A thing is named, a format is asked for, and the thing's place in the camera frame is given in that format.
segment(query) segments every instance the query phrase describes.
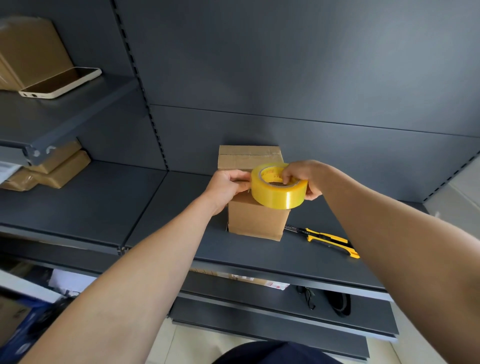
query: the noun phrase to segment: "white phone case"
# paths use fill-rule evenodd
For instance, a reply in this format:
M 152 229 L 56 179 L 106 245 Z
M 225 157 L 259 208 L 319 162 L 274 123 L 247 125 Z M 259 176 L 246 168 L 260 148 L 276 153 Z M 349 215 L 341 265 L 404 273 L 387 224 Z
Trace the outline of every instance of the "white phone case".
M 96 68 L 95 71 L 93 71 L 92 73 L 89 73 L 88 75 L 86 75 L 82 78 L 79 78 L 78 80 L 72 82 L 71 84 L 65 85 L 64 87 L 60 87 L 59 89 L 57 89 L 57 90 L 55 90 L 55 91 L 53 91 L 49 94 L 42 94 L 42 93 L 39 93 L 39 92 L 25 92 L 24 90 L 18 91 L 18 93 L 23 97 L 47 98 L 47 99 L 57 98 L 58 96 L 61 96 L 65 93 L 73 90 L 74 88 L 84 84 L 85 82 L 91 81 L 94 78 L 99 77 L 101 74 L 102 74 L 102 70 L 99 69 L 99 68 Z

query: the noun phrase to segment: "forearm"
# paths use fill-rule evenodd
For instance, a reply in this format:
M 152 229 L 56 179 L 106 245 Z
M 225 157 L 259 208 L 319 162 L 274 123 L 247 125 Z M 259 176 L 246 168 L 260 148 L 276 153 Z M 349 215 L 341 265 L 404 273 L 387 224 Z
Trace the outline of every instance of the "forearm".
M 68 307 L 22 364 L 144 363 L 214 209 L 201 196 L 131 249 Z
M 356 250 L 395 302 L 451 362 L 480 354 L 480 243 L 337 169 L 313 173 Z

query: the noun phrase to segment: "person's left arm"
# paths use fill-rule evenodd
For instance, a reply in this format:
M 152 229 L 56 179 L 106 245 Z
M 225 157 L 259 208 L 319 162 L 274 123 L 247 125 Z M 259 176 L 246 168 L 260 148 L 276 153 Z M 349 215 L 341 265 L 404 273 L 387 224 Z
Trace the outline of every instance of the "person's left arm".
M 205 192 L 95 280 L 21 364 L 145 363 L 210 218 L 250 187 L 250 174 L 216 172 Z

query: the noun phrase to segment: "person's left hand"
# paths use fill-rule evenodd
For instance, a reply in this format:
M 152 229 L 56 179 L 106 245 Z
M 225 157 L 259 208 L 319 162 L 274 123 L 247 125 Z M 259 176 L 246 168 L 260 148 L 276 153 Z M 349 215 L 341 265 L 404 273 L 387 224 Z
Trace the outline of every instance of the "person's left hand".
M 214 203 L 213 215 L 220 213 L 233 196 L 250 188 L 250 177 L 250 172 L 241 170 L 218 170 L 214 173 L 203 193 Z

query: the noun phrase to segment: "dark navy clothing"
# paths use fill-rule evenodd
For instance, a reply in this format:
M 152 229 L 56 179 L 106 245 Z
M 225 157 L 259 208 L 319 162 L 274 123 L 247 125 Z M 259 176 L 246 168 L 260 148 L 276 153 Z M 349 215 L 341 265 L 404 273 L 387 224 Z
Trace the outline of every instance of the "dark navy clothing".
M 318 349 L 287 341 L 254 341 L 226 352 L 214 364 L 339 364 Z

